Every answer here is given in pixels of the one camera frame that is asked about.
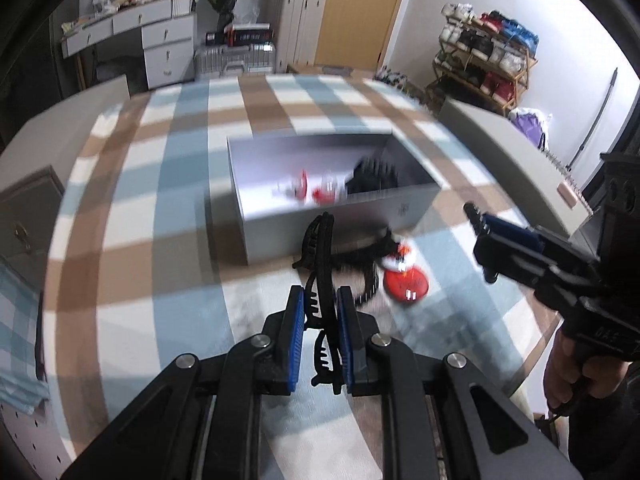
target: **cardboard box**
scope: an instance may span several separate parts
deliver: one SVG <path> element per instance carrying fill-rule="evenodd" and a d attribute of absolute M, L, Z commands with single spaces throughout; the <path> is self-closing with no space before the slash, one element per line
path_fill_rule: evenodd
<path fill-rule="evenodd" d="M 440 191 L 425 167 L 392 133 L 263 134 L 228 140 L 231 178 L 247 262 L 300 254 L 311 221 L 323 211 L 335 216 L 336 243 L 400 230 L 418 223 Z M 359 193 L 329 206 L 311 197 L 323 177 L 343 184 L 363 157 L 379 157 L 398 169 L 396 189 Z M 306 200 L 287 196 L 283 183 L 308 174 Z"/>

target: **plaid rug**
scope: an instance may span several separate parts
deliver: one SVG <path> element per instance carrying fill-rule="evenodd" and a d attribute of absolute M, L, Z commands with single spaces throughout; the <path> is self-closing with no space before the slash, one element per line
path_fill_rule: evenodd
<path fill-rule="evenodd" d="M 406 233 L 429 277 L 428 295 L 406 307 L 381 290 L 364 310 L 417 352 L 462 351 L 505 391 L 520 384 L 556 317 L 514 283 L 482 280 L 463 203 L 524 220 L 450 132 L 370 80 L 197 82 L 105 112 L 72 171 L 44 300 L 47 376 L 72 457 L 177 355 L 228 351 L 260 332 L 266 316 L 286 305 L 290 286 L 306 279 L 291 269 L 294 255 L 244 263 L 226 140 L 354 131 L 393 131 L 441 188 Z M 262 477 L 379 479 L 380 401 L 312 388 L 315 337 L 305 333 L 295 394 L 263 397 Z"/>

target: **white wall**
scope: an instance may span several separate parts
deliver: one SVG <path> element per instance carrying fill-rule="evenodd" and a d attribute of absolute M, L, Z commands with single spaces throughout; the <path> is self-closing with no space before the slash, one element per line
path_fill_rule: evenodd
<path fill-rule="evenodd" d="M 385 62 L 420 86 L 435 79 L 431 60 L 439 49 L 446 2 L 472 3 L 478 14 L 498 9 L 540 36 L 540 62 L 522 106 L 553 114 L 550 148 L 565 164 L 587 134 L 618 67 L 609 105 L 572 172 L 580 186 L 585 184 L 600 152 L 618 136 L 638 91 L 638 77 L 612 37 L 579 0 L 403 0 Z"/>

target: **shoe rack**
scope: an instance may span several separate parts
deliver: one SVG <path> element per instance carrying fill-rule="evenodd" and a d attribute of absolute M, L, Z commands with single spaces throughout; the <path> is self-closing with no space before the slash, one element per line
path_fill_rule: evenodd
<path fill-rule="evenodd" d="M 501 77 L 505 78 L 506 80 L 514 83 L 514 89 L 515 89 L 514 98 L 508 103 L 502 105 L 498 101 L 496 101 L 491 95 L 485 94 L 484 92 L 482 92 L 481 89 L 479 89 L 475 85 L 472 85 L 471 83 L 461 78 L 451 70 L 448 70 L 447 68 L 437 64 L 436 62 L 432 62 L 433 71 L 437 79 L 442 78 L 443 75 L 447 75 L 448 77 L 459 82 L 461 85 L 465 86 L 466 88 L 469 88 L 471 91 L 475 92 L 479 96 L 482 96 L 483 98 L 485 98 L 496 109 L 500 110 L 502 115 L 506 116 L 509 111 L 513 110 L 515 107 L 518 106 L 518 104 L 520 103 L 522 94 L 524 94 L 524 92 L 529 89 L 530 70 L 538 64 L 538 60 L 529 55 L 529 49 L 527 47 L 517 43 L 516 41 L 509 40 L 509 38 L 499 34 L 498 32 L 495 32 L 494 30 L 491 30 L 490 28 L 485 27 L 481 22 L 477 22 L 473 20 L 470 23 L 460 22 L 459 20 L 450 17 L 450 18 L 447 18 L 447 23 L 450 23 L 451 25 L 455 25 L 456 27 L 460 27 L 463 30 L 473 30 L 475 32 L 480 32 L 486 36 L 489 36 L 492 39 L 495 39 L 501 43 L 508 45 L 511 50 L 519 53 L 525 59 L 524 70 L 522 70 L 516 75 L 513 75 L 507 72 L 506 70 L 502 69 L 498 64 L 485 61 L 481 57 L 476 56 L 476 54 L 474 54 L 473 52 L 466 52 L 465 50 L 462 50 L 461 48 L 459 48 L 456 44 L 443 42 L 442 40 L 438 39 L 438 42 L 440 43 L 440 50 L 444 54 L 453 54 L 455 52 L 456 53 L 459 52 L 460 54 L 463 54 L 462 57 L 460 56 L 458 57 L 461 59 L 461 61 L 465 65 L 465 70 L 468 64 L 472 63 L 476 66 L 479 66 L 486 72 L 495 72 Z"/>

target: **screw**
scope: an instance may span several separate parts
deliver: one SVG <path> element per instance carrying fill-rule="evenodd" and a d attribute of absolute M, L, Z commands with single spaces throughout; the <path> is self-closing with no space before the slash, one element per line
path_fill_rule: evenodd
<path fill-rule="evenodd" d="M 466 366 L 466 357 L 457 353 L 449 354 L 447 356 L 447 363 L 453 368 L 464 368 Z"/>
<path fill-rule="evenodd" d="M 391 344 L 391 336 L 389 334 L 374 334 L 371 336 L 371 342 L 375 346 L 389 346 Z"/>
<path fill-rule="evenodd" d="M 194 364 L 196 364 L 196 358 L 192 354 L 178 355 L 175 359 L 175 365 L 178 368 L 191 368 Z"/>
<path fill-rule="evenodd" d="M 271 338 L 266 334 L 256 334 L 251 338 L 251 344 L 256 348 L 267 348 L 271 344 Z"/>

